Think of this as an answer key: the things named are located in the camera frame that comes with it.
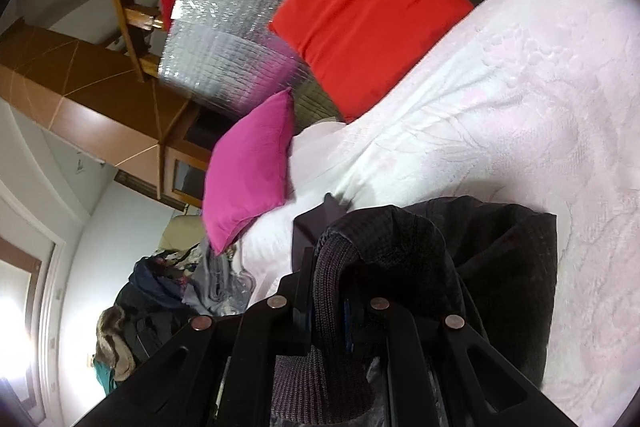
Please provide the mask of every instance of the bed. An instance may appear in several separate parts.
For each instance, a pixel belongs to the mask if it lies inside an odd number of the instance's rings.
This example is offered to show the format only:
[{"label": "bed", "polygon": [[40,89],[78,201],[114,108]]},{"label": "bed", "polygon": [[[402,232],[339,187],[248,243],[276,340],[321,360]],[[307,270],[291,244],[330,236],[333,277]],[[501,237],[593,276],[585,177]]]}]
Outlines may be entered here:
[{"label": "bed", "polygon": [[292,142],[289,202],[241,238],[252,301],[290,272],[292,220],[469,194],[558,216],[544,393],[612,426],[640,385],[640,0],[487,0],[354,123]]}]

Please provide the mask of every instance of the red pillow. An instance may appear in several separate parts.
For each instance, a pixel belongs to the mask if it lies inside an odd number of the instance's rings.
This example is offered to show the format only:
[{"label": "red pillow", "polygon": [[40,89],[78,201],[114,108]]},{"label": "red pillow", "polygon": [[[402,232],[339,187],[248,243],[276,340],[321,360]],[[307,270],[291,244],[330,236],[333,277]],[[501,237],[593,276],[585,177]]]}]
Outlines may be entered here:
[{"label": "red pillow", "polygon": [[473,8],[468,0],[284,0],[269,28],[352,121]]}]

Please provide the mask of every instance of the teal cloth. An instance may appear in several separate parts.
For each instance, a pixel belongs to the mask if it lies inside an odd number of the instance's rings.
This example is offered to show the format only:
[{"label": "teal cloth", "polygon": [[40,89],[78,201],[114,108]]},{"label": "teal cloth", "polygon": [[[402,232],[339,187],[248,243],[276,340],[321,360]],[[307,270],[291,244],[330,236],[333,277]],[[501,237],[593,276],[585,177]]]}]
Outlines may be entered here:
[{"label": "teal cloth", "polygon": [[105,395],[108,395],[117,387],[115,380],[113,380],[113,369],[106,364],[94,360],[94,371],[95,378],[100,382]]}]

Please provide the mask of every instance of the screw head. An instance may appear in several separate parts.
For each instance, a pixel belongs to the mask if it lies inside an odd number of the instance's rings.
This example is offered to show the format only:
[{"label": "screw head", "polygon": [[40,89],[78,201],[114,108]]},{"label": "screw head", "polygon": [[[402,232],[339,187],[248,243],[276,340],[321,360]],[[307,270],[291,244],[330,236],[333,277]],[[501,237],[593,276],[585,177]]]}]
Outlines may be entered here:
[{"label": "screw head", "polygon": [[371,307],[375,310],[386,310],[387,308],[389,308],[389,301],[386,300],[384,297],[373,297],[371,299]]},{"label": "screw head", "polygon": [[465,319],[460,315],[447,315],[447,318],[444,319],[444,323],[447,328],[451,328],[452,330],[461,330],[465,325]]},{"label": "screw head", "polygon": [[267,306],[274,310],[279,308],[284,308],[287,305],[287,298],[282,295],[274,295],[273,297],[269,297],[267,299]]},{"label": "screw head", "polygon": [[191,327],[196,331],[208,330],[213,324],[213,319],[207,315],[198,315],[191,319]]}]

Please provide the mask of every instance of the magenta cushion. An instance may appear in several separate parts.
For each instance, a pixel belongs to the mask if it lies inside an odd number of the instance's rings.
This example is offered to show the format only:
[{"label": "magenta cushion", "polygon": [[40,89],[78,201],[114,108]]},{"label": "magenta cushion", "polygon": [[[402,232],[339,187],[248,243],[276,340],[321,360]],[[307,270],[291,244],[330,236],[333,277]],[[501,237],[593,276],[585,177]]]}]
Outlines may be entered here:
[{"label": "magenta cushion", "polygon": [[293,129],[293,99],[286,89],[270,96],[216,143],[202,201],[202,219],[216,254],[254,217],[285,203]]}]

